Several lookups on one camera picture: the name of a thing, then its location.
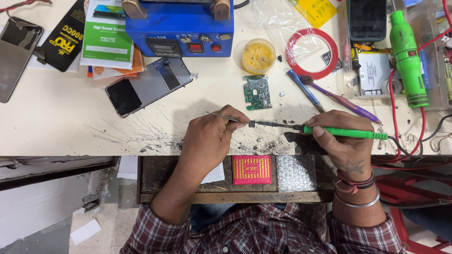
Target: green circuit board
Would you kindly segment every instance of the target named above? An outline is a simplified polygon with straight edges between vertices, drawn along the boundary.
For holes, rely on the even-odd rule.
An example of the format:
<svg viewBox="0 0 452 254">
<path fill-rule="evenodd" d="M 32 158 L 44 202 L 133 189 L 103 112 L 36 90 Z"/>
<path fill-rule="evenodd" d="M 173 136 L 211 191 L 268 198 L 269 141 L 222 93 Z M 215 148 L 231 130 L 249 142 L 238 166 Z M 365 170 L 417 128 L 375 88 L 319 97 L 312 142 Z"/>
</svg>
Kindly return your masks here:
<svg viewBox="0 0 452 254">
<path fill-rule="evenodd" d="M 248 81 L 243 85 L 245 102 L 251 103 L 251 106 L 246 106 L 247 110 L 272 108 L 267 75 L 244 76 L 243 80 Z"/>
</svg>

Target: jeans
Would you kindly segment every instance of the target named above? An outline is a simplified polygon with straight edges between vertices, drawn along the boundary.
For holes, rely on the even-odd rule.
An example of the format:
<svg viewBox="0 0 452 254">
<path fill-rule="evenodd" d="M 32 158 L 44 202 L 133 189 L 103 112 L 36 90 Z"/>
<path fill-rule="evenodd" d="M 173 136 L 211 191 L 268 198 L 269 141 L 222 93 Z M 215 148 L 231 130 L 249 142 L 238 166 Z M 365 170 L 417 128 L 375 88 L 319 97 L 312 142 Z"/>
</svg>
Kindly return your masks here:
<svg viewBox="0 0 452 254">
<path fill-rule="evenodd" d="M 210 224 L 217 223 L 237 210 L 235 203 L 225 204 L 192 204 L 190 207 L 192 228 L 190 232 L 198 233 Z M 274 204 L 279 209 L 285 209 L 286 204 Z"/>
<path fill-rule="evenodd" d="M 410 221 L 452 243 L 452 204 L 400 210 Z"/>
</svg>

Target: phone screen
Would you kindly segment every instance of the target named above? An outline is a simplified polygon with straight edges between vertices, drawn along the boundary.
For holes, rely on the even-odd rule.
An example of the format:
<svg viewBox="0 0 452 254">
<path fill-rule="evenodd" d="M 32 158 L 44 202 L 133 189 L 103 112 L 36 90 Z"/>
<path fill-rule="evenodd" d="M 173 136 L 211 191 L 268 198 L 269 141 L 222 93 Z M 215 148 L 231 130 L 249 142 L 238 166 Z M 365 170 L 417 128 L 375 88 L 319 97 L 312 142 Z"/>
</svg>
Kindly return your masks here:
<svg viewBox="0 0 452 254">
<path fill-rule="evenodd" d="M 192 81 L 180 58 L 161 58 L 137 77 L 121 79 L 105 89 L 121 117 L 151 104 Z"/>
<path fill-rule="evenodd" d="M 349 0 L 350 39 L 382 40 L 386 36 L 386 0 Z"/>
<path fill-rule="evenodd" d="M 0 34 L 0 102 L 8 102 L 43 28 L 23 19 L 12 17 L 30 26 L 19 26 L 8 20 Z"/>
</svg>

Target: wrist thread bracelet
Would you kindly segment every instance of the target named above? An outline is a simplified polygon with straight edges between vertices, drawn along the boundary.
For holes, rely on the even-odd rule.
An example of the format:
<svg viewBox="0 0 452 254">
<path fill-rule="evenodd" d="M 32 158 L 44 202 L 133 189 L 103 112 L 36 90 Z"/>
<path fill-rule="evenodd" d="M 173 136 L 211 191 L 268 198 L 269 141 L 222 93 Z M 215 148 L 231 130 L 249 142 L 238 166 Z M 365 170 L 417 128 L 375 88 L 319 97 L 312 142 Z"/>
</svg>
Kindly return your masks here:
<svg viewBox="0 0 452 254">
<path fill-rule="evenodd" d="M 372 169 L 372 174 L 371 174 L 370 178 L 367 179 L 366 181 L 362 181 L 362 182 L 352 181 L 352 180 L 348 179 L 347 177 L 345 177 L 340 169 L 338 169 L 338 178 L 339 178 L 338 181 L 334 182 L 334 185 L 336 186 L 336 188 L 341 192 L 348 193 L 348 192 L 352 191 L 352 194 L 357 193 L 358 189 L 370 188 L 375 183 L 375 174 L 373 172 L 373 169 Z M 348 188 L 348 189 L 339 188 L 338 183 L 340 183 L 340 182 L 343 182 L 344 184 L 350 186 L 350 188 Z"/>
<path fill-rule="evenodd" d="M 380 199 L 380 190 L 377 188 L 377 197 L 372 202 L 364 204 L 364 205 L 355 205 L 355 204 L 350 204 L 350 203 L 345 202 L 344 200 L 339 198 L 339 196 L 336 193 L 336 190 L 334 190 L 334 196 L 336 197 L 337 200 L 339 200 L 339 202 L 343 203 L 346 206 L 355 207 L 355 208 L 362 208 L 362 207 L 369 207 L 369 206 L 375 204 Z"/>
</svg>

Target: bubble wrap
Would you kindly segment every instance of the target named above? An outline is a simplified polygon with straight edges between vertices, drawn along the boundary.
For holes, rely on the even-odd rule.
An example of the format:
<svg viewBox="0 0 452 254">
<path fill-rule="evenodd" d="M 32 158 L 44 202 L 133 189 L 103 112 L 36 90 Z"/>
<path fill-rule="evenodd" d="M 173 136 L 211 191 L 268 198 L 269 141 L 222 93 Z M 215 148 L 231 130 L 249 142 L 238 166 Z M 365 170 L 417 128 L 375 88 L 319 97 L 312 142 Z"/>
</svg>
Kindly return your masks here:
<svg viewBox="0 0 452 254">
<path fill-rule="evenodd" d="M 279 192 L 315 191 L 315 163 L 312 155 L 278 155 Z"/>
</svg>

